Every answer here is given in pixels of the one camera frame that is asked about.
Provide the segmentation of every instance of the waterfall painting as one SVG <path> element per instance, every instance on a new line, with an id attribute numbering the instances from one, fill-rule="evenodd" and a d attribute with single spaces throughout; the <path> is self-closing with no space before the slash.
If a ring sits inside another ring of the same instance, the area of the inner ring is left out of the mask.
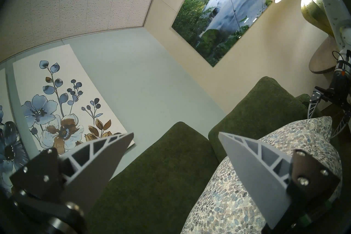
<path id="1" fill-rule="evenodd" d="M 271 3 L 185 0 L 172 28 L 214 67 Z"/>
<path id="2" fill-rule="evenodd" d="M 29 158 L 11 113 L 5 69 L 0 70 L 0 190 L 12 195 L 10 176 L 27 164 Z"/>
<path id="3" fill-rule="evenodd" d="M 126 133 L 70 45 L 22 58 L 13 69 L 38 150 L 54 147 L 61 155 L 83 142 Z"/>

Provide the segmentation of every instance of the light blue wall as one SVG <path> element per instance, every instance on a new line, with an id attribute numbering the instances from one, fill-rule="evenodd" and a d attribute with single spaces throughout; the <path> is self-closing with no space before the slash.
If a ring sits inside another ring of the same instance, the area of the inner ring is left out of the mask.
<path id="1" fill-rule="evenodd" d="M 135 146 L 122 158 L 122 171 L 172 125 L 183 121 L 205 137 L 225 115 L 220 107 L 145 28 L 90 34 L 27 51 L 7 63 L 10 98 L 22 137 L 32 139 L 20 112 L 12 63 L 22 57 L 70 44 L 91 81 L 124 128 L 134 132 Z"/>

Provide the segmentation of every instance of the round side table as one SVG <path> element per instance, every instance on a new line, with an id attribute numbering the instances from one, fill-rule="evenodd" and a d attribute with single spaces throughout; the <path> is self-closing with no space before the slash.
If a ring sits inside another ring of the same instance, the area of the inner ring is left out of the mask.
<path id="1" fill-rule="evenodd" d="M 335 69 L 336 59 L 332 52 L 339 51 L 334 37 L 328 36 L 311 57 L 308 68 L 314 74 L 323 74 Z"/>

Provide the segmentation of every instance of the cream wall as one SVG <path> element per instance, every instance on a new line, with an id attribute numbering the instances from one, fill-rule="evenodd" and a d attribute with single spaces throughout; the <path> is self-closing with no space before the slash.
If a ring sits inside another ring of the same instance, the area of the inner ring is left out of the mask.
<path id="1" fill-rule="evenodd" d="M 301 0 L 271 4 L 213 68 L 171 28 L 182 2 L 153 0 L 144 26 L 226 114 L 263 76 L 275 78 L 294 96 L 328 87 L 331 74 L 308 69 L 327 34 L 305 21 Z"/>

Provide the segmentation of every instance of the framed picture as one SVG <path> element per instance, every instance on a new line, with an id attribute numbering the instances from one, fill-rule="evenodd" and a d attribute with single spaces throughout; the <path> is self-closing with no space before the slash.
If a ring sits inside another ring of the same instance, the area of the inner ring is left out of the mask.
<path id="1" fill-rule="evenodd" d="M 271 0 L 185 0 L 172 28 L 215 66 Z"/>

